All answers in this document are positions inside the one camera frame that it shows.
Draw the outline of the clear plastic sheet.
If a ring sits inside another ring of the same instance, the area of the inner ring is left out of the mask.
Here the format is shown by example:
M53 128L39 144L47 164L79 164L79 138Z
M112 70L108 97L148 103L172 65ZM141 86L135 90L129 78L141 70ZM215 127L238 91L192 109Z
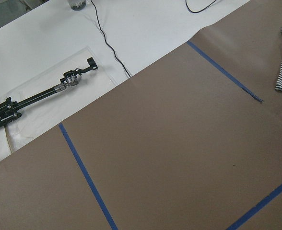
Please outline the clear plastic sheet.
M27 99L59 84L65 72L88 67L88 58L94 59L98 65L97 70L91 70L79 76L79 84L76 86L67 87L61 92L20 109L21 118L5 127L11 152L22 148L115 88L116 82L109 75L108 70L104 69L92 50L86 46L0 96L0 103L8 97L17 102Z

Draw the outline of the black folded tripod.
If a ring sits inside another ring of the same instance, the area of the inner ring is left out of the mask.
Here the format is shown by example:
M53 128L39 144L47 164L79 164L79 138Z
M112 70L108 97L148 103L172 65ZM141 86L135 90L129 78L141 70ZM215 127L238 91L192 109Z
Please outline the black folded tripod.
M0 127L4 127L10 122L19 119L22 116L22 114L19 113L20 109L50 97L60 91L67 89L68 87L77 85L79 83L78 76L81 76L83 73L87 73L91 70L98 69L96 62L92 57L88 58L87 62L89 67L85 69L76 68L74 70L65 72L63 74L63 78L60 79L60 84L42 91L34 96L31 96L20 102L13 101L11 97L6 98L4 102L0 103Z

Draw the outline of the clear water bottle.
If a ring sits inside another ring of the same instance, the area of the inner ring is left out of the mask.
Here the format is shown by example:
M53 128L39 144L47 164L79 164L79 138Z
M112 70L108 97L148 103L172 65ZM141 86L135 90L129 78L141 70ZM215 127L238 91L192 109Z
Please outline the clear water bottle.
M87 4L86 0L68 0L69 6L74 11L83 10Z

